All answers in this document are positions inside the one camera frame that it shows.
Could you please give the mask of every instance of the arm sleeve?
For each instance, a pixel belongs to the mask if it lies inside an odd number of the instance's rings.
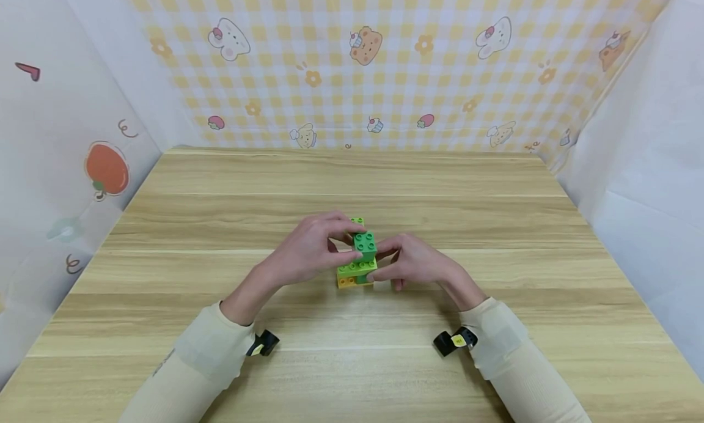
[[[253,325],[232,323],[219,303],[203,308],[130,400],[119,422],[199,422],[240,375],[253,343]]]
[[[469,352],[517,423],[591,422],[555,367],[529,339],[506,304],[488,298],[460,312],[462,325],[477,335]]]

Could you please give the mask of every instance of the wooden table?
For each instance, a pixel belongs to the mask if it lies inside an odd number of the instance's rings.
[[[201,307],[236,287],[303,216],[413,232],[505,301],[595,422],[704,421],[702,384],[542,162],[520,154],[174,149],[163,155],[0,395],[0,420],[115,422]],[[203,421],[509,419],[437,287],[280,290],[281,338]]]

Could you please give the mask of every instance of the checkered wallpaper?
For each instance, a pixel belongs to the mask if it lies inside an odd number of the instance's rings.
[[[569,149],[668,0],[130,0],[204,145]]]

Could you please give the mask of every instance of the left hand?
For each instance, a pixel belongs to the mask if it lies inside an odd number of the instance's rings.
[[[321,270],[348,265],[362,256],[357,251],[338,252],[330,238],[352,246],[348,232],[366,231],[341,211],[307,216],[257,270],[278,287],[308,281]]]
[[[341,211],[304,218],[271,255],[254,266],[249,275],[223,302],[228,320],[250,325],[264,304],[283,285],[307,281],[324,269],[348,265],[360,258],[357,251],[338,252],[330,238],[353,245],[348,232],[366,232]]]

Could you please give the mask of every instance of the cartoon dog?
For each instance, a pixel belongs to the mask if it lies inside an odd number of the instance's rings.
[[[606,40],[606,46],[599,51],[602,71],[605,72],[610,69],[618,57],[621,56],[621,53],[623,53],[626,48],[626,39],[628,39],[630,34],[630,30],[622,34],[614,32],[611,38]]]
[[[312,148],[315,146],[316,137],[318,137],[315,131],[312,130],[311,123],[306,123],[298,130],[291,130],[288,135],[291,136],[291,140],[298,142],[298,146],[301,148]]]
[[[477,46],[481,47],[478,56],[480,60],[485,60],[495,52],[500,52],[511,42],[511,20],[502,17],[496,21],[495,25],[482,30],[477,37]]]
[[[221,56],[226,61],[234,61],[238,56],[246,55],[252,49],[242,30],[226,18],[221,18],[218,25],[210,31],[208,43],[221,49]]]
[[[503,144],[508,138],[513,134],[513,127],[516,125],[515,121],[506,122],[500,127],[493,126],[486,132],[486,137],[489,137],[489,143],[491,148],[495,148]]]
[[[369,65],[374,59],[384,37],[378,31],[374,31],[370,26],[364,26],[359,33],[350,34],[350,56],[361,65]]]

